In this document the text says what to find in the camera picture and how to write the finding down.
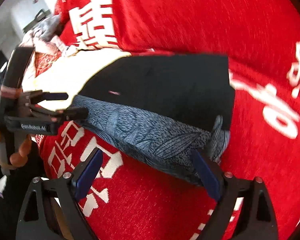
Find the person's left hand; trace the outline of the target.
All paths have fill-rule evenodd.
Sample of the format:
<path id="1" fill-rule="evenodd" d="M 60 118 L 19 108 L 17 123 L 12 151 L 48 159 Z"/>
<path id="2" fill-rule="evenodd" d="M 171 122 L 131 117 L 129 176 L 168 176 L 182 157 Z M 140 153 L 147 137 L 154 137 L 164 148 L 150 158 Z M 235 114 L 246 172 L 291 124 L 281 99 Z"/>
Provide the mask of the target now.
<path id="1" fill-rule="evenodd" d="M 20 145 L 19 150 L 10 156 L 11 165 L 5 164 L 0 160 L 0 166 L 9 170 L 15 170 L 16 168 L 24 166 L 28 160 L 27 156 L 31 152 L 31 145 L 31 136 L 27 135 L 23 143 Z"/>

